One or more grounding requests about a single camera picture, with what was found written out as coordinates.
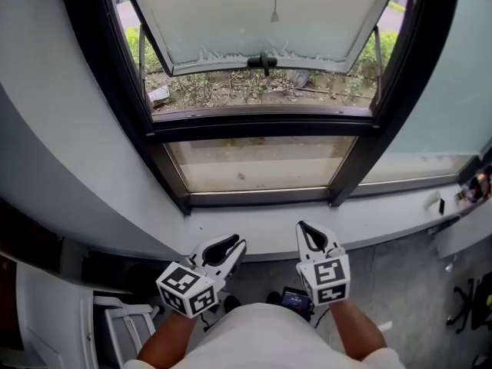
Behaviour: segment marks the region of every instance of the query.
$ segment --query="black window frame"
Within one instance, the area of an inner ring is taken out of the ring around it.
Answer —
[[[326,201],[337,207],[347,198],[445,185],[460,174],[361,184],[417,104],[439,60],[457,0],[408,0],[394,53],[369,109],[271,105],[172,112],[158,121],[142,89],[141,73],[125,40],[112,0],[64,0],[88,65],[145,164],[184,214],[193,207],[223,207]],[[141,31],[148,34],[142,22]],[[150,43],[159,53],[151,38]],[[219,138],[346,135],[357,139],[327,187],[191,193],[165,144]]]

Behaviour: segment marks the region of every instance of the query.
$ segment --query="open window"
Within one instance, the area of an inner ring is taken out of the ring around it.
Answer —
[[[108,103],[185,214],[357,194],[425,89],[456,3],[65,0]]]

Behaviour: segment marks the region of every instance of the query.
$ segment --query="white cube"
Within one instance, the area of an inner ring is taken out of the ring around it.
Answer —
[[[169,264],[156,283],[162,301],[189,318],[218,303],[213,279],[176,262]]]
[[[346,254],[316,262],[300,262],[296,268],[314,306],[348,298],[351,269]]]

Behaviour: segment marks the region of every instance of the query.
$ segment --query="lower glass panel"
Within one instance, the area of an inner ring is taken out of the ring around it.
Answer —
[[[362,183],[432,178],[457,174],[469,162],[470,155],[383,155]]]
[[[173,142],[190,192],[328,186],[354,137],[259,137]]]

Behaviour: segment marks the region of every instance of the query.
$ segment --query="person's right arm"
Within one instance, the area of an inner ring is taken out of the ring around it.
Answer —
[[[381,331],[354,302],[335,302],[330,309],[348,357],[362,361],[387,346]]]

